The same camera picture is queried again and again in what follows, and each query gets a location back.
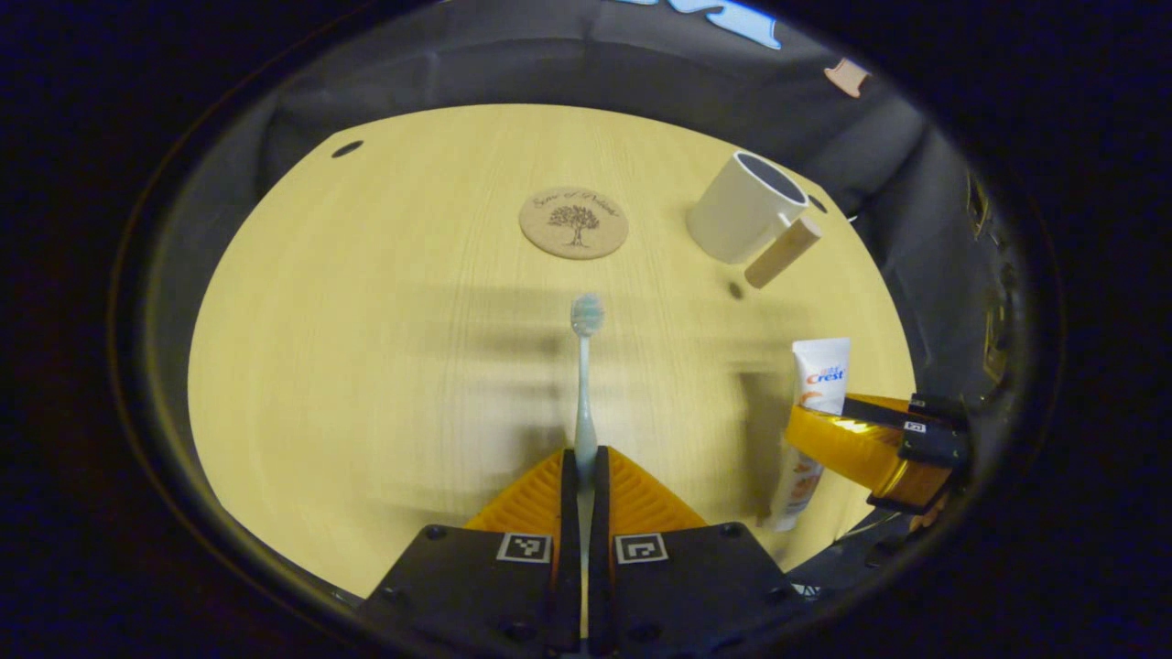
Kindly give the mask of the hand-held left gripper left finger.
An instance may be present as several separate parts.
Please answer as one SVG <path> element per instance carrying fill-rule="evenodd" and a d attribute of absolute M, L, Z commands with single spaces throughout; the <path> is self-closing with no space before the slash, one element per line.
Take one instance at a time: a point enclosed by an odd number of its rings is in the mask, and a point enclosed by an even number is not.
<path fill-rule="evenodd" d="M 414 658 L 548 658 L 581 646 L 578 469 L 541 460 L 464 525 L 431 523 L 363 605 L 360 621 Z"/>

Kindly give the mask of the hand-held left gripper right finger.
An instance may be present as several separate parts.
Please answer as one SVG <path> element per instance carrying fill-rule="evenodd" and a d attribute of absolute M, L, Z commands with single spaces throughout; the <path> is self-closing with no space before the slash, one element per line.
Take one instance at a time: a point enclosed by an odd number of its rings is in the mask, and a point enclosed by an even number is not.
<path fill-rule="evenodd" d="M 811 609 L 743 523 L 706 522 L 615 448 L 593 492 L 590 654 L 749 658 Z"/>

